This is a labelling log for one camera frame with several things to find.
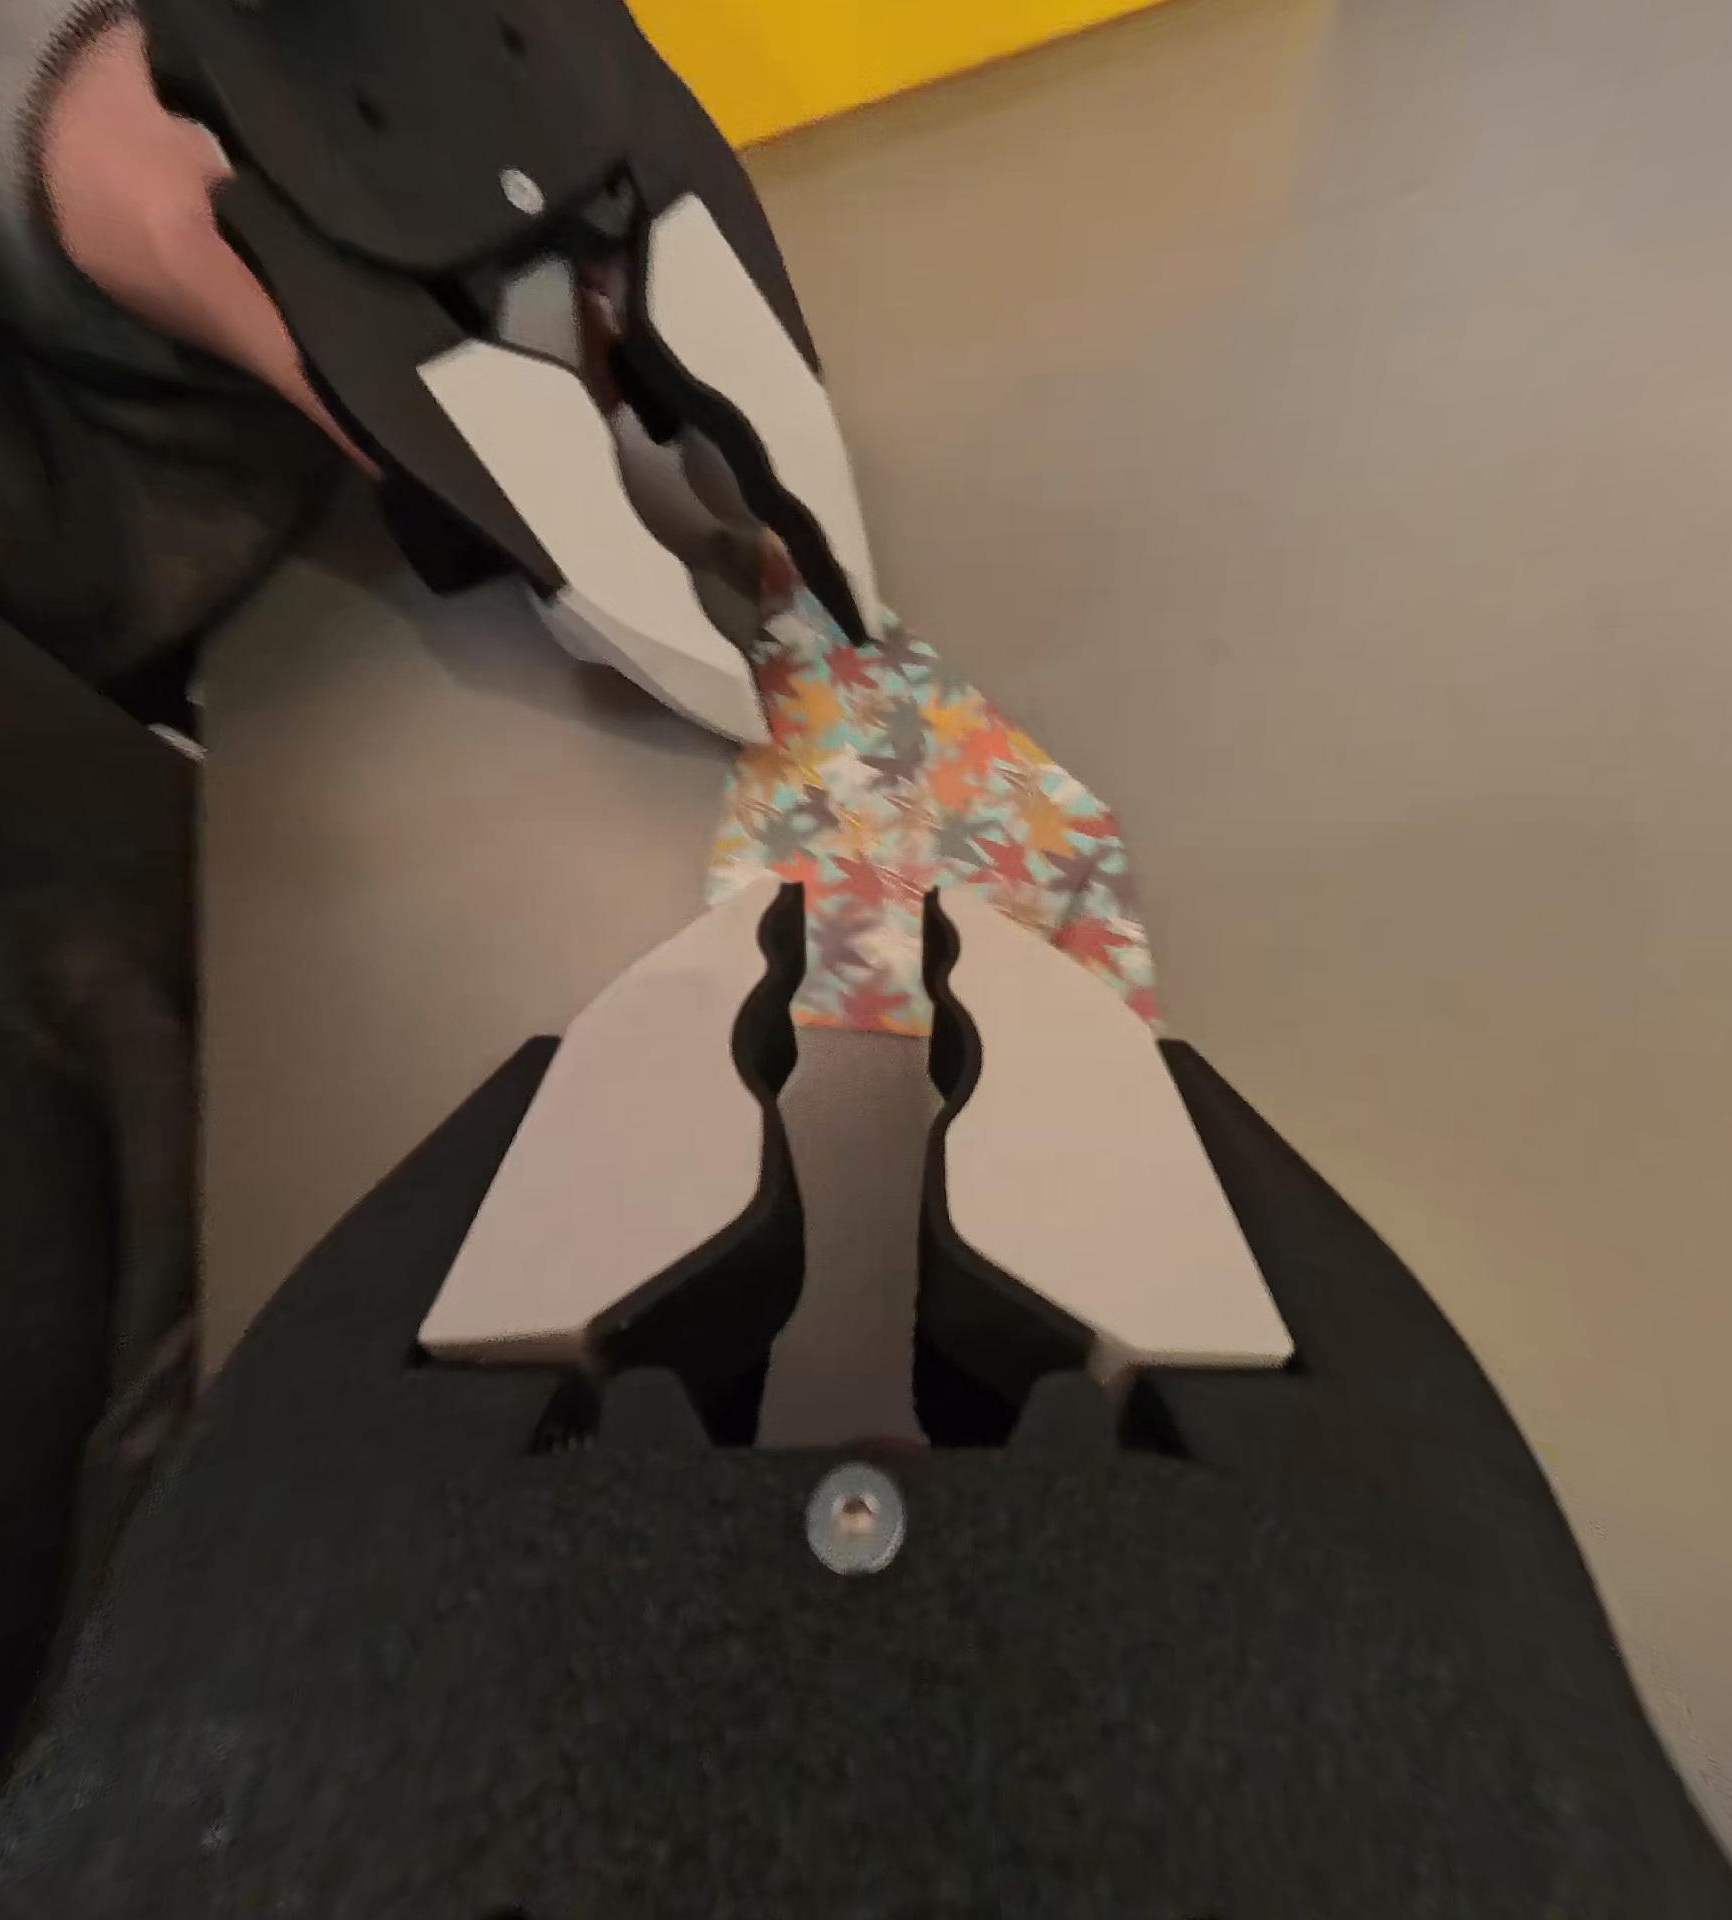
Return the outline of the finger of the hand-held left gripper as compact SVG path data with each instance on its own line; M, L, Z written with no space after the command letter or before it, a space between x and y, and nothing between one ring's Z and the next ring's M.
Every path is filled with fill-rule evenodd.
M874 645L878 572L821 374L699 194L648 215L635 244L623 366L731 468L844 635Z
M769 725L754 649L776 611L776 536L697 430L659 441L614 379L624 261L547 256L497 295L493 336L421 366L430 393L543 546L544 626L736 746Z

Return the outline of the yellow plastic bin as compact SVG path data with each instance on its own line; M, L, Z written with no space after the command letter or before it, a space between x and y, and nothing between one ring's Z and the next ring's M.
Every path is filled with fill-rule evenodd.
M738 148L1149 9L1149 1L630 1L640 29Z

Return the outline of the person's left hand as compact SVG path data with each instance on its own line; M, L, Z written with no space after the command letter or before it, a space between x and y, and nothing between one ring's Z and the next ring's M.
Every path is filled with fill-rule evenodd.
M210 131L159 101L137 17L100 25L66 60L39 116L39 182L66 257L138 320L263 380L375 479L216 226L212 190L228 179Z

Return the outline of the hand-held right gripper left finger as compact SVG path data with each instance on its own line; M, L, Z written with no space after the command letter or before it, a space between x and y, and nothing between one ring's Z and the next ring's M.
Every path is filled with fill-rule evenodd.
M685 1386L758 1433L804 1286L782 1124L807 964L801 882L750 882L628 964L560 1038L419 1327L423 1356Z

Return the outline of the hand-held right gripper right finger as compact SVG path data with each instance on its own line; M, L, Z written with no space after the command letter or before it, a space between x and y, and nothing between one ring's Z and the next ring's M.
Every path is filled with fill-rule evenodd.
M1151 1025L966 883L924 904L927 1074L913 1397L1000 1448L1045 1379L1278 1374L1295 1337Z

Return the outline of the leaf-patterned teal origami paper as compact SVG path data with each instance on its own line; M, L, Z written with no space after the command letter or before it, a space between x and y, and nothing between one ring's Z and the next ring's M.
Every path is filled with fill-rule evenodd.
M704 894L763 875L804 894L793 1021L926 1038L924 899L971 886L1099 976L1154 1031L1155 964L1108 802L893 612L854 648L808 596L763 629L769 735L736 759Z

